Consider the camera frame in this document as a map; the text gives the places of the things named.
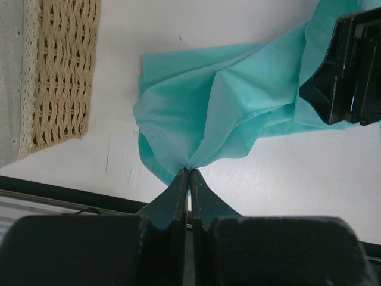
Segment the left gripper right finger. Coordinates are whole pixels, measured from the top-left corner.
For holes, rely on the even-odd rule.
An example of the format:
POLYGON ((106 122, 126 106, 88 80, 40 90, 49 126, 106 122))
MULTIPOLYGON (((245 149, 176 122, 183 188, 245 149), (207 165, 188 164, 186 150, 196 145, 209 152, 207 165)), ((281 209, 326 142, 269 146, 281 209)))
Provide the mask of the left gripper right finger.
POLYGON ((197 285, 379 285, 352 228, 329 216, 242 216, 190 173, 197 285))

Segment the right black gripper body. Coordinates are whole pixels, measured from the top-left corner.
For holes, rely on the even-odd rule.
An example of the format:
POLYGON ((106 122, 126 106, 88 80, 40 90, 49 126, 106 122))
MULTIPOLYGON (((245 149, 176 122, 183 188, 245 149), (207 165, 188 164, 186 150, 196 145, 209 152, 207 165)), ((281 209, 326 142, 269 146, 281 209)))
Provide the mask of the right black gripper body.
POLYGON ((380 11, 339 17, 324 60, 299 95, 328 125, 380 121, 380 11))

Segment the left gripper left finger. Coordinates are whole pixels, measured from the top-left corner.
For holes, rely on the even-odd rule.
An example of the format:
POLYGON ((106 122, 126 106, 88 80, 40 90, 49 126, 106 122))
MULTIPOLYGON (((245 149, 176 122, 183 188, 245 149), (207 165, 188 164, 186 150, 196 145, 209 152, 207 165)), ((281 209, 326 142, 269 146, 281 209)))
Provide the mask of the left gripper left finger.
POLYGON ((26 216, 1 244, 2 285, 182 285, 188 173, 135 214, 26 216))

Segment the teal t-shirt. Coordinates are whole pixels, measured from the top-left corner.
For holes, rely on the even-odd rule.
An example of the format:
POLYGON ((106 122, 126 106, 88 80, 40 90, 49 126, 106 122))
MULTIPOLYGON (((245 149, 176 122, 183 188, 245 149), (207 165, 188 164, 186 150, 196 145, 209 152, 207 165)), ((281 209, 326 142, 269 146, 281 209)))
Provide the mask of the teal t-shirt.
POLYGON ((336 19, 379 1, 320 1, 305 23, 267 43, 148 54, 133 115, 145 167, 176 173, 243 158, 259 138, 325 130, 299 87, 323 61, 336 19))

